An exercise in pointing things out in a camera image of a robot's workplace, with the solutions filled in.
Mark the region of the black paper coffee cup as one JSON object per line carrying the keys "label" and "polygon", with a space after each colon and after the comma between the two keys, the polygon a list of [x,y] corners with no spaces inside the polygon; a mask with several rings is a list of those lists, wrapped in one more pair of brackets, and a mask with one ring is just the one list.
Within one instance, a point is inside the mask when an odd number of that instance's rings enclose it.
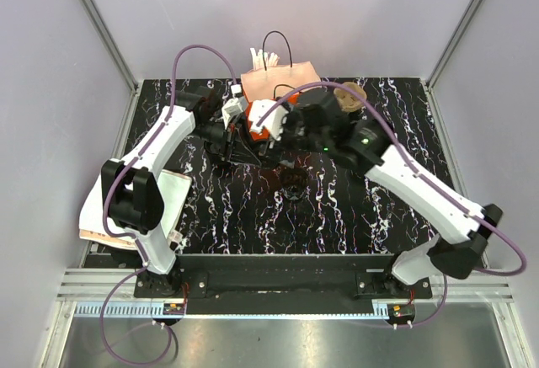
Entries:
{"label": "black paper coffee cup", "polygon": [[283,196],[289,201],[301,200],[308,186],[308,175],[300,168],[288,168],[280,174]]}

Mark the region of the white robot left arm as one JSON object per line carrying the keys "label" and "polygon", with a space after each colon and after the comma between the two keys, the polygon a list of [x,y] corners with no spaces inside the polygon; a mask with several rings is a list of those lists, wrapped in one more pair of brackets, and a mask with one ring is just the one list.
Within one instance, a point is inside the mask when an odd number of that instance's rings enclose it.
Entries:
{"label": "white robot left arm", "polygon": [[176,103],[173,91],[157,123],[122,159],[104,163],[89,200],[102,195],[101,226],[112,238],[132,239],[142,269],[155,274],[152,287],[165,297],[181,289],[182,277],[172,271],[175,255],[169,248],[162,219],[170,199],[159,190],[159,176],[177,146],[200,123],[195,109],[210,105],[207,96],[188,98],[188,109]]}

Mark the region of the orange paper bag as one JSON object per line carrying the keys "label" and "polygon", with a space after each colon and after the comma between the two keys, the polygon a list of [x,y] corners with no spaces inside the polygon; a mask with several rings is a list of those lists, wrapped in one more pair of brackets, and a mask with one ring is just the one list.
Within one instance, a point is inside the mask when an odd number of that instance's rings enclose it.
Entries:
{"label": "orange paper bag", "polygon": [[[278,64],[276,67],[270,67],[268,70],[250,70],[241,75],[243,93],[248,101],[246,110],[247,118],[253,101],[262,99],[276,101],[279,97],[283,97],[294,88],[321,81],[321,78],[318,76],[311,62],[294,62],[292,60],[290,44],[282,32],[278,30],[270,31],[264,37],[261,49],[264,50],[266,40],[272,34],[280,35],[284,39],[288,50],[288,64]],[[269,137],[269,135],[266,134],[263,134],[262,136],[255,136],[251,132],[250,134],[254,140]]]}

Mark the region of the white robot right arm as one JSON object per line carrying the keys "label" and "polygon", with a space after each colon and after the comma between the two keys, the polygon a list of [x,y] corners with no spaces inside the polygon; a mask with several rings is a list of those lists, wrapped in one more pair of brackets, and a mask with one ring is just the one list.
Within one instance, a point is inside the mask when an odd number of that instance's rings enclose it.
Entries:
{"label": "white robot right arm", "polygon": [[339,94],[347,93],[364,108],[365,97],[345,84],[309,83],[287,97],[253,102],[250,130],[267,131],[270,140],[288,150],[321,152],[343,168],[366,176],[417,211],[436,230],[435,237],[393,257],[382,276],[383,290],[404,296],[418,281],[431,275],[465,280],[479,269],[488,240],[502,210],[479,205],[442,183],[416,163],[387,122],[374,113],[370,120],[352,122]]}

